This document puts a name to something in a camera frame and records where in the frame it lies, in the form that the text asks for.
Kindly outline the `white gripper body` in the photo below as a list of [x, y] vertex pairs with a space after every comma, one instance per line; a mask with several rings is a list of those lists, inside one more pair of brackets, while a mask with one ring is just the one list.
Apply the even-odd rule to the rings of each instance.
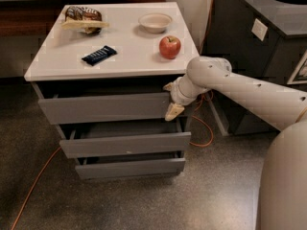
[[192, 103], [199, 94], [204, 92], [204, 87], [197, 86], [187, 75], [184, 75], [172, 82], [170, 95], [176, 104], [186, 106]]

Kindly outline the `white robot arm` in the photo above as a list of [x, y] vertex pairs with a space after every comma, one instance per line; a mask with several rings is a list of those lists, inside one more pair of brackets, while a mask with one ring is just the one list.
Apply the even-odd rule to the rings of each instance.
[[194, 57], [164, 86], [174, 120], [198, 95], [216, 90], [279, 131], [265, 158], [257, 230], [307, 230], [307, 93], [231, 71], [228, 60]]

